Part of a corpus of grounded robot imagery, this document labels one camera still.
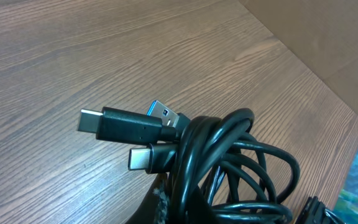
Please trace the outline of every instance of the wood grain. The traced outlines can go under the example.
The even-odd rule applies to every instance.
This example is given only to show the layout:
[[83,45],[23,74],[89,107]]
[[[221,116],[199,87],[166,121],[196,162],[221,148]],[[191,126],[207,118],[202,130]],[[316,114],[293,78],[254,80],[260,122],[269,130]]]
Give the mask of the wood grain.
[[[256,138],[301,164],[296,214],[311,195],[334,205],[358,146],[358,116],[235,0],[0,1],[0,223],[124,222],[154,176],[76,123],[154,99],[191,118],[254,110]],[[287,168],[267,161],[280,190]]]
[[240,0],[358,114],[357,0]]

